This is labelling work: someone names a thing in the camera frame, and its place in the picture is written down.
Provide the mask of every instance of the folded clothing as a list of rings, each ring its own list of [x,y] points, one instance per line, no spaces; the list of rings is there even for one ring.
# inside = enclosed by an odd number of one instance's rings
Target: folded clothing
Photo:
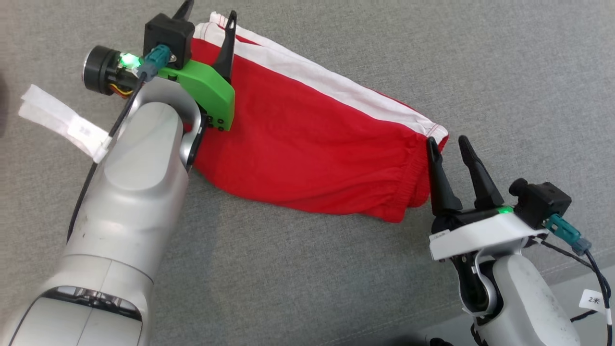
[[[226,18],[197,25],[192,59],[211,65]],[[426,141],[448,133],[408,105],[241,27],[230,131],[207,131],[194,167],[236,196],[400,222],[429,196]]]

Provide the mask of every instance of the yellow wire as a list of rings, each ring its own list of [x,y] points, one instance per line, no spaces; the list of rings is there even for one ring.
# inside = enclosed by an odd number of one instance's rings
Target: yellow wire
[[[122,91],[120,90],[120,88],[117,87],[117,85],[113,84],[113,83],[109,83],[110,86],[114,87],[118,93],[124,95],[124,96],[128,96],[130,94],[132,94],[132,90],[131,91]]]

